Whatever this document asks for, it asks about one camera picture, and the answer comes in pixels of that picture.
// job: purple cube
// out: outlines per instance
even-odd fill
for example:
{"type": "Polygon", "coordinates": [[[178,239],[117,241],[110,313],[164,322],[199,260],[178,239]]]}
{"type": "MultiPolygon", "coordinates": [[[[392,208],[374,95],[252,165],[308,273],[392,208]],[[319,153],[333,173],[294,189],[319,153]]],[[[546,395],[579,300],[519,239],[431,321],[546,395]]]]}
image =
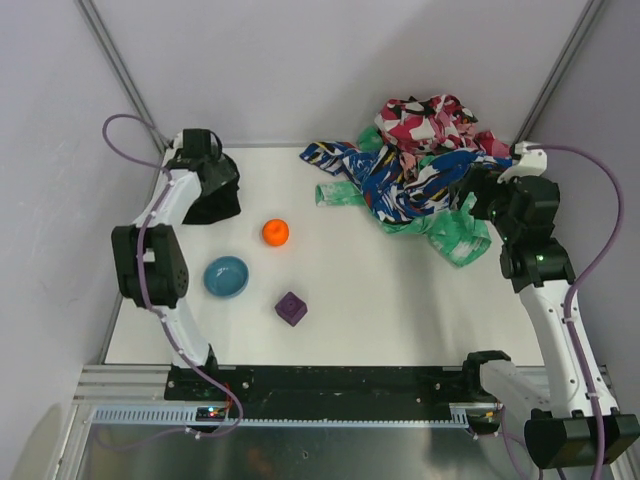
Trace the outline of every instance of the purple cube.
{"type": "Polygon", "coordinates": [[[289,292],[276,305],[276,312],[285,322],[295,327],[307,314],[307,304],[289,292]]]}

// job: white table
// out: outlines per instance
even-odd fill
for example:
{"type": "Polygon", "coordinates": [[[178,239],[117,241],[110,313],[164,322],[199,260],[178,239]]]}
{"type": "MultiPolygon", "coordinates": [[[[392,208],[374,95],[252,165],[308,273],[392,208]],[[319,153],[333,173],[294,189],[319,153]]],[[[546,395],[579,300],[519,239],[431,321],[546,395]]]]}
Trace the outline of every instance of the white table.
{"type": "MultiPolygon", "coordinates": [[[[384,233],[364,207],[316,207],[315,186],[338,179],[305,164],[301,151],[228,149],[240,168],[242,213],[176,228],[191,278],[187,299],[221,364],[459,366],[467,353],[490,349],[517,365],[543,364],[524,307],[500,274],[499,241],[456,269],[424,237],[384,233]],[[283,247],[261,239],[271,218],[289,223],[283,247]],[[202,283],[222,255],[250,270],[246,290],[228,300],[202,283]],[[274,311],[288,291],[309,308],[296,327],[274,311]]],[[[125,299],[106,362],[170,361],[158,320],[125,299]]]]}

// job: orange fruit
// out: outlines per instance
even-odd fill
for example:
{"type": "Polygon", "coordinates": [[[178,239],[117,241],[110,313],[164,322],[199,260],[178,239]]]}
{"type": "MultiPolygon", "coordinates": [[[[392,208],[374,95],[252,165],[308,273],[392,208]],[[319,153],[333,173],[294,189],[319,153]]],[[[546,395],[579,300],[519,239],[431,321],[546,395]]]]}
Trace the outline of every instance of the orange fruit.
{"type": "Polygon", "coordinates": [[[262,238],[272,247],[279,247],[287,243],[289,239],[289,225],[284,220],[274,218],[262,227],[262,238]]]}

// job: green patterned fabric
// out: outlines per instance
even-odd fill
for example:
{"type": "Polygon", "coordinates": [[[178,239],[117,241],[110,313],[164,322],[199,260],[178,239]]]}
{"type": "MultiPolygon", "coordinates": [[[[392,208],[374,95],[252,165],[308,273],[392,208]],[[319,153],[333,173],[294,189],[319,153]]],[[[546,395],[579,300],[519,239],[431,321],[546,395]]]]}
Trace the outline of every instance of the green patterned fabric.
{"type": "MultiPolygon", "coordinates": [[[[435,157],[425,157],[422,164],[435,157]]],[[[408,225],[389,225],[380,222],[385,232],[391,234],[424,235],[429,243],[457,267],[464,267],[480,257],[491,245],[486,224],[474,219],[469,210],[476,198],[470,194],[458,212],[443,210],[435,215],[419,217],[408,225]]],[[[366,206],[364,197],[351,182],[324,183],[316,187],[318,206],[366,206]]]]}

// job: blue bowl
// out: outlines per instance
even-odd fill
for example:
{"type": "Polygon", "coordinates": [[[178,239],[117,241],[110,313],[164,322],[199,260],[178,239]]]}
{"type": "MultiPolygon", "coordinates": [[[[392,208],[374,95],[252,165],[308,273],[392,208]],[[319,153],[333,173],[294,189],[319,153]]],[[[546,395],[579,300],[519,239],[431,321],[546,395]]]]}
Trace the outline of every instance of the blue bowl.
{"type": "Polygon", "coordinates": [[[238,257],[220,257],[204,272],[204,286],[216,297],[240,295],[249,281],[249,268],[238,257]]]}

